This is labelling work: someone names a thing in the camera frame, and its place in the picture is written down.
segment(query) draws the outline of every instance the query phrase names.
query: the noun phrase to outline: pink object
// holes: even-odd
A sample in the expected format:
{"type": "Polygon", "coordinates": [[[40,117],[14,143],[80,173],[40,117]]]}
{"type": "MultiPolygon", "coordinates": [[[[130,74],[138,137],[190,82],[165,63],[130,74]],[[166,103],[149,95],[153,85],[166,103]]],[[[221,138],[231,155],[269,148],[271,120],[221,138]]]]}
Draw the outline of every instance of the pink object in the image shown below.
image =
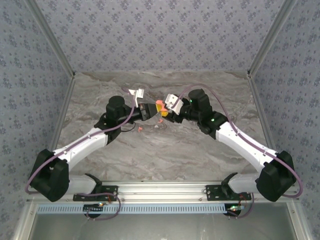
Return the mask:
{"type": "Polygon", "coordinates": [[[160,112],[167,112],[167,111],[168,111],[168,109],[165,108],[165,104],[164,104],[164,102],[163,102],[162,100],[157,100],[157,101],[155,102],[155,104],[159,104],[159,105],[162,106],[160,112]]]}

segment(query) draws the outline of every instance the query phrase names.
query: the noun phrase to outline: black clamp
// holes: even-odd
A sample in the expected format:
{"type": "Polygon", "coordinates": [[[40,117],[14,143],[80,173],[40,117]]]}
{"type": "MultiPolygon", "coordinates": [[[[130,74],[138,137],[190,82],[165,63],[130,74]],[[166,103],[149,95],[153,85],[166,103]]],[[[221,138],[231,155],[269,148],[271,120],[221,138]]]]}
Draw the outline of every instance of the black clamp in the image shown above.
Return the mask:
{"type": "MultiPolygon", "coordinates": [[[[97,177],[86,173],[88,177],[92,178],[96,185],[90,194],[103,194],[109,193],[113,195],[118,195],[118,186],[117,185],[102,185],[102,181],[100,181],[97,177]]],[[[117,198],[111,195],[101,195],[101,196],[83,196],[80,194],[73,195],[73,201],[75,202],[115,202],[117,198]]]]}
{"type": "Polygon", "coordinates": [[[220,185],[206,185],[205,193],[208,201],[240,201],[243,196],[246,200],[251,200],[251,194],[247,192],[235,193],[229,186],[230,179],[238,174],[237,172],[231,173],[227,176],[220,185]]]}

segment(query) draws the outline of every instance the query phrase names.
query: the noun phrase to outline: gray marble table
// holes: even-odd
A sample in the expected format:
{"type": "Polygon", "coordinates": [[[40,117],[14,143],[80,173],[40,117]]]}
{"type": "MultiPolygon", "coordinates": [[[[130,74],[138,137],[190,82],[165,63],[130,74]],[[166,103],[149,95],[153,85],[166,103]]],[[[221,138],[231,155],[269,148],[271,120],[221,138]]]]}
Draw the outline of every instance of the gray marble table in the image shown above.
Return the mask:
{"type": "MultiPolygon", "coordinates": [[[[235,124],[258,142],[265,138],[244,73],[235,72],[94,72],[77,73],[58,146],[87,133],[106,111],[114,95],[130,96],[121,87],[144,88],[144,99],[154,102],[186,86],[203,83],[221,97],[235,124]]],[[[214,110],[222,112],[207,91],[214,110]]],[[[139,121],[133,131],[121,133],[110,145],[82,160],[71,171],[90,173],[101,180],[223,180],[233,172],[252,173],[254,168],[234,150],[200,132],[195,122],[163,121],[160,115],[139,121]]]]}

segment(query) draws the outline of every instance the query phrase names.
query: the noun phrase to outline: wall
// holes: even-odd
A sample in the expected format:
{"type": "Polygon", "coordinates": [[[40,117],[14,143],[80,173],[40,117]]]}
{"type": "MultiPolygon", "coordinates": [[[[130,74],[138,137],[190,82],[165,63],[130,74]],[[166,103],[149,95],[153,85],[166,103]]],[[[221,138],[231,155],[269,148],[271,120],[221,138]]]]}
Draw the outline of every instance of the wall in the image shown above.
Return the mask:
{"type": "Polygon", "coordinates": [[[23,0],[2,0],[0,10],[0,239],[10,239],[69,80],[23,0]]]}
{"type": "Polygon", "coordinates": [[[254,77],[279,150],[304,183],[302,204],[320,239],[320,2],[298,0],[254,77]]]}
{"type": "Polygon", "coordinates": [[[282,0],[36,0],[72,68],[246,70],[282,0]]]}

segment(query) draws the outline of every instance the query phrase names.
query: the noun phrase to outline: wire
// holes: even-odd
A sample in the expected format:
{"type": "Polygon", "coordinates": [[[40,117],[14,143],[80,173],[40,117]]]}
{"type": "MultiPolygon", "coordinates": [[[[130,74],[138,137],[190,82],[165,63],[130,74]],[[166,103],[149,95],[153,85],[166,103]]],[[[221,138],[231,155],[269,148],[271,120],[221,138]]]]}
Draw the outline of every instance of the wire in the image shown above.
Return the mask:
{"type": "Polygon", "coordinates": [[[234,130],[234,132],[243,140],[245,141],[247,144],[249,144],[251,147],[255,148],[256,150],[258,150],[259,152],[263,153],[264,155],[267,155],[268,157],[270,158],[273,158],[274,160],[276,160],[278,163],[280,163],[281,165],[283,165],[285,168],[287,168],[291,173],[292,175],[295,177],[295,179],[297,180],[298,184],[299,184],[299,191],[297,194],[295,195],[287,195],[287,194],[283,194],[282,196],[284,197],[287,197],[287,198],[297,198],[299,197],[302,193],[303,193],[303,190],[304,190],[304,187],[303,187],[303,184],[302,184],[302,181],[300,179],[300,177],[298,176],[298,174],[288,165],[286,164],[284,161],[282,161],[280,158],[278,158],[277,156],[274,156],[272,155],[271,153],[265,151],[264,149],[260,148],[259,146],[255,145],[253,142],[251,142],[250,140],[246,139],[244,136],[242,136],[241,132],[238,132],[235,124],[232,122],[232,119],[230,118],[225,106],[223,105],[223,103],[221,102],[220,98],[218,97],[218,95],[211,89],[211,87],[205,85],[205,84],[202,84],[202,83],[197,83],[197,84],[193,84],[193,85],[190,85],[188,86],[187,88],[185,88],[182,93],[180,94],[180,96],[178,97],[178,99],[176,100],[176,102],[173,104],[173,106],[171,108],[174,108],[178,101],[180,99],[182,99],[183,95],[189,91],[191,88],[195,87],[195,86],[201,86],[201,87],[204,87],[205,89],[209,90],[213,95],[214,97],[216,98],[216,100],[219,102],[219,104],[221,105],[224,113],[225,113],[225,116],[227,117],[232,129],[234,130]]]}
{"type": "Polygon", "coordinates": [[[121,132],[122,132],[122,133],[127,133],[127,132],[132,131],[132,130],[135,129],[135,127],[136,127],[136,122],[134,122],[133,124],[134,124],[134,126],[133,126],[131,129],[129,129],[129,130],[122,130],[122,129],[121,129],[121,132]]]}
{"type": "Polygon", "coordinates": [[[241,199],[244,199],[244,200],[245,200],[244,208],[246,208],[246,206],[247,206],[247,199],[246,199],[245,196],[243,196],[242,194],[239,194],[239,196],[240,196],[241,199]]]}
{"type": "MultiPolygon", "coordinates": [[[[127,88],[121,88],[124,92],[130,94],[129,90],[127,88]]],[[[75,146],[81,144],[82,142],[84,142],[85,140],[94,137],[95,135],[101,134],[101,133],[107,133],[113,130],[116,130],[118,128],[121,128],[123,125],[125,125],[131,118],[132,114],[134,113],[135,110],[135,98],[133,95],[131,95],[132,97],[132,107],[131,107],[131,112],[129,114],[129,116],[127,117],[126,120],[124,120],[124,122],[122,122],[121,124],[119,124],[118,126],[112,127],[112,128],[108,128],[106,130],[101,130],[101,131],[97,131],[93,134],[91,134],[90,136],[86,136],[84,138],[81,138],[79,141],[75,142],[74,144],[72,144],[71,146],[69,146],[68,148],[66,148],[64,151],[59,152],[58,154],[50,157],[47,161],[45,161],[44,163],[42,163],[35,171],[34,173],[30,176],[28,182],[26,183],[26,186],[24,188],[25,192],[27,194],[38,194],[37,191],[29,191],[29,186],[31,184],[31,182],[34,180],[34,178],[36,177],[36,175],[41,171],[41,169],[43,169],[46,165],[48,165],[49,163],[51,163],[54,159],[60,157],[61,155],[63,155],[65,152],[70,151],[72,148],[74,148],[75,146]]]]}
{"type": "Polygon", "coordinates": [[[248,216],[248,215],[252,212],[252,210],[254,209],[255,195],[254,195],[253,192],[251,193],[251,197],[252,197],[251,206],[250,206],[249,210],[248,210],[245,214],[239,216],[239,215],[235,214],[234,212],[228,211],[228,210],[227,210],[227,213],[234,215],[234,216],[232,216],[232,218],[237,218],[237,219],[243,219],[243,218],[245,218],[245,217],[248,216]]]}
{"type": "Polygon", "coordinates": [[[120,210],[121,210],[121,200],[120,198],[113,194],[113,193],[109,193],[109,192],[103,192],[103,193],[94,193],[94,194],[85,194],[85,193],[78,193],[78,195],[80,196],[85,196],[85,197],[97,197],[97,196],[105,196],[107,195],[108,197],[109,196],[112,196],[114,197],[118,202],[119,202],[119,207],[117,208],[115,214],[111,215],[111,216],[107,216],[107,217],[100,217],[100,218],[92,218],[92,217],[89,217],[89,212],[90,212],[90,208],[88,209],[88,211],[86,212],[86,217],[88,218],[88,220],[92,220],[92,221],[104,221],[104,220],[109,220],[109,219],[113,219],[114,217],[116,217],[120,210]]]}

